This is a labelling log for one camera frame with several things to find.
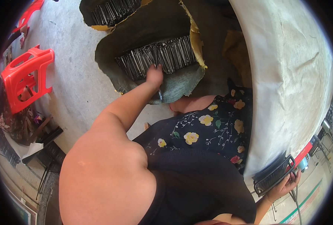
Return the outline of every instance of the floral dress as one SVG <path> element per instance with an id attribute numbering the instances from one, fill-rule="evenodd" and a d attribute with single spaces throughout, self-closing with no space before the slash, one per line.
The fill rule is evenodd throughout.
<path id="1" fill-rule="evenodd" d="M 153 124 L 133 141 L 143 146 L 148 161 L 176 149 L 202 149 L 229 159 L 243 174 L 252 122 L 252 90 L 228 82 L 230 93 L 216 96 L 203 110 Z"/>

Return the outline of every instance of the green stripe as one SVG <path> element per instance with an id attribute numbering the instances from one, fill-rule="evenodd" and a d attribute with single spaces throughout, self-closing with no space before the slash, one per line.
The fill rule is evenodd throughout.
<path id="1" fill-rule="evenodd" d="M 322 179 L 319 181 L 319 183 L 314 187 L 314 189 L 310 192 L 310 194 L 304 199 L 304 201 L 299 205 L 299 208 L 301 208 L 301 206 L 310 198 L 310 196 L 314 193 L 314 191 L 316 190 L 316 188 L 320 185 L 320 183 L 322 182 Z M 285 219 L 283 219 L 280 224 L 285 223 L 285 221 L 287 219 L 289 219 L 296 211 L 298 211 L 298 209 L 296 208 L 292 213 L 290 213 L 287 217 L 285 217 Z"/>

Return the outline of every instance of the wire bundle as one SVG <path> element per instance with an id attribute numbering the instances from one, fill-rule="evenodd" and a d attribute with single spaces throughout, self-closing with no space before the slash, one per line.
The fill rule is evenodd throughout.
<path id="1" fill-rule="evenodd" d="M 141 0 L 109 0 L 104 5 L 98 5 L 92 11 L 96 25 L 112 27 L 133 14 L 141 5 Z"/>
<path id="2" fill-rule="evenodd" d="M 196 62 L 189 36 L 152 43 L 134 49 L 115 60 L 134 81 L 144 79 L 152 64 L 162 64 L 164 74 L 172 74 Z"/>

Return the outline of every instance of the yellow flower print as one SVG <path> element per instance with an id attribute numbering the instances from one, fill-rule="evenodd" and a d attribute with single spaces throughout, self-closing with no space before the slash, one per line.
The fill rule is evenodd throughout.
<path id="1" fill-rule="evenodd" d="M 239 133 L 244 133 L 244 123 L 237 119 L 235 122 L 234 122 L 234 128 L 236 129 L 236 131 Z"/>
<path id="2" fill-rule="evenodd" d="M 197 133 L 194 133 L 194 132 L 187 132 L 185 135 L 184 135 L 184 139 L 185 139 L 185 142 L 187 144 L 192 144 L 193 142 L 196 142 L 199 138 L 199 134 Z"/>
<path id="3" fill-rule="evenodd" d="M 238 147 L 238 153 L 242 153 L 243 151 L 245 151 L 245 147 L 240 145 Z"/>
<path id="4" fill-rule="evenodd" d="M 241 99 L 234 104 L 234 108 L 239 109 L 239 110 L 242 109 L 244 106 L 245 106 L 245 102 L 241 101 Z"/>
<path id="5" fill-rule="evenodd" d="M 213 119 L 214 118 L 211 117 L 210 115 L 203 115 L 203 116 L 199 117 L 200 123 L 205 124 L 206 126 L 210 126 Z"/>
<path id="6" fill-rule="evenodd" d="M 162 147 L 166 146 L 167 143 L 164 141 L 164 139 L 159 138 L 158 139 L 158 145 L 159 145 L 159 147 L 162 148 Z"/>
<path id="7" fill-rule="evenodd" d="M 215 109 L 217 109 L 217 108 L 218 108 L 218 105 L 211 105 L 211 106 L 208 107 L 208 109 L 209 109 L 210 111 L 213 111 L 213 110 L 215 110 Z"/>

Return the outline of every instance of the white paper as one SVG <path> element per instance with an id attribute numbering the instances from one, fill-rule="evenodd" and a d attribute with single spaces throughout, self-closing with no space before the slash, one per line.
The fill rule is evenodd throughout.
<path id="1" fill-rule="evenodd" d="M 44 144 L 43 143 L 31 143 L 30 146 L 25 146 L 22 144 L 18 144 L 15 142 L 9 133 L 3 131 L 7 141 L 9 142 L 10 146 L 14 149 L 16 154 L 19 156 L 19 158 L 22 160 L 24 158 L 27 158 L 30 155 L 33 155 L 37 151 L 40 151 L 43 149 Z"/>

